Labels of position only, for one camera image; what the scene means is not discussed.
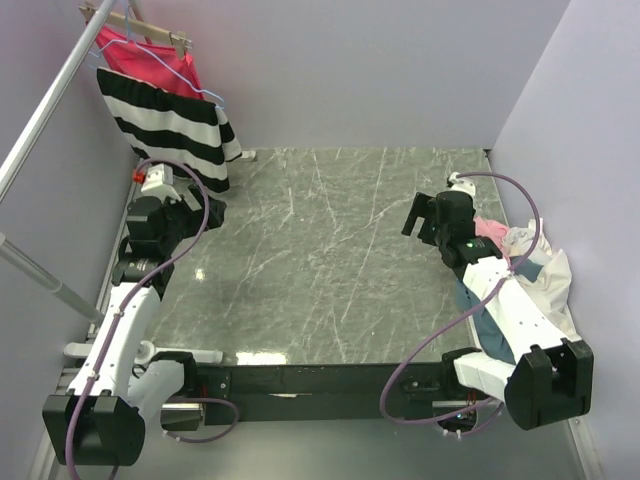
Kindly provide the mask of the blue t shirt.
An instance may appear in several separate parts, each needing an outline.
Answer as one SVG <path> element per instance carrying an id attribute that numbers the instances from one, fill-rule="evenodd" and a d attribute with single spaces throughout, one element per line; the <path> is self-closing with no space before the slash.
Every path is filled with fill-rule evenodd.
<path id="1" fill-rule="evenodd" d="M 542 266 L 525 260 L 517 269 L 516 274 L 529 281 L 536 281 Z M 480 299 L 459 280 L 455 284 L 456 305 L 462 311 L 468 311 L 480 302 Z M 512 350 L 491 314 L 482 308 L 473 314 L 473 324 L 479 343 L 485 353 L 491 358 L 515 365 Z"/>

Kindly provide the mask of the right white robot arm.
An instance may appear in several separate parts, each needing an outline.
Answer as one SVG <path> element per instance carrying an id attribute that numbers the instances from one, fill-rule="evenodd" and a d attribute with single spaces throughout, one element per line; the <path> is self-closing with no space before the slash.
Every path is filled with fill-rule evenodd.
<path id="1" fill-rule="evenodd" d="M 443 358 L 439 387 L 460 399 L 471 389 L 505 403 L 524 430 L 583 416 L 591 409 L 594 354 L 570 326 L 551 320 L 511 273 L 497 246 L 475 233 L 471 195 L 417 193 L 402 229 L 436 247 L 443 263 L 491 315 L 511 362 L 486 350 Z"/>

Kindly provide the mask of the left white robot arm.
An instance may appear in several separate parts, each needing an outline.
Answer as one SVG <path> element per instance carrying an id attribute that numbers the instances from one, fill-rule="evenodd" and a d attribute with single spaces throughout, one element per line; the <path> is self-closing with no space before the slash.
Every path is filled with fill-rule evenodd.
<path id="1" fill-rule="evenodd" d="M 57 460 L 124 467 L 139 458 L 148 423 L 173 397 L 186 402 L 203 392 L 196 359 L 187 351 L 162 351 L 134 378 L 139 348 L 174 272 L 173 253 L 185 239 L 224 223 L 226 205 L 189 194 L 161 200 L 141 196 L 127 208 L 127 234 L 112 272 L 109 305 L 98 335 L 65 393 L 49 396 L 42 416 Z"/>

